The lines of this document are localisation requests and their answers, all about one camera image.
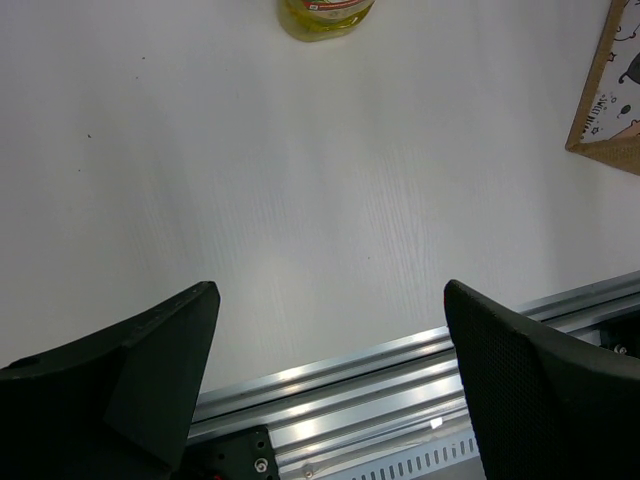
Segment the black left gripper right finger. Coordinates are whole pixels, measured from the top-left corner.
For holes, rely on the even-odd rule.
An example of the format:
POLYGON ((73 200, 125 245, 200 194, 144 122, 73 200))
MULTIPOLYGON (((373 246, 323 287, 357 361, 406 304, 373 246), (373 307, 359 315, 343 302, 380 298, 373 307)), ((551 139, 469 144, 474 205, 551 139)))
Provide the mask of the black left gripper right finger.
POLYGON ((638 478, 638 316, 593 345, 456 280, 444 310, 487 478, 638 478))

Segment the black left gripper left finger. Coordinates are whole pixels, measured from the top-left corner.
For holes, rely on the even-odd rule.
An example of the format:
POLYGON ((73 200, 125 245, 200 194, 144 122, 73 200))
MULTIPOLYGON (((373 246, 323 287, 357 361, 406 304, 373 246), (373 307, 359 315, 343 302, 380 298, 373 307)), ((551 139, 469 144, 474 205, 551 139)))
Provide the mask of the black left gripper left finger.
POLYGON ((220 307, 212 281, 1 370, 4 479, 168 479, 220 307))

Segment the yellow dish soap bottle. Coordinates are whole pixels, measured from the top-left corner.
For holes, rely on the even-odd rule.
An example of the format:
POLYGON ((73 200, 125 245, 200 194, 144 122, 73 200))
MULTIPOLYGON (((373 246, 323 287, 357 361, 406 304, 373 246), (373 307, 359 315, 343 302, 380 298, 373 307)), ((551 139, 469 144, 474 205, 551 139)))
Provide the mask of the yellow dish soap bottle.
POLYGON ((278 20, 293 38, 316 42, 352 33, 373 8, 374 0, 279 0, 278 20))

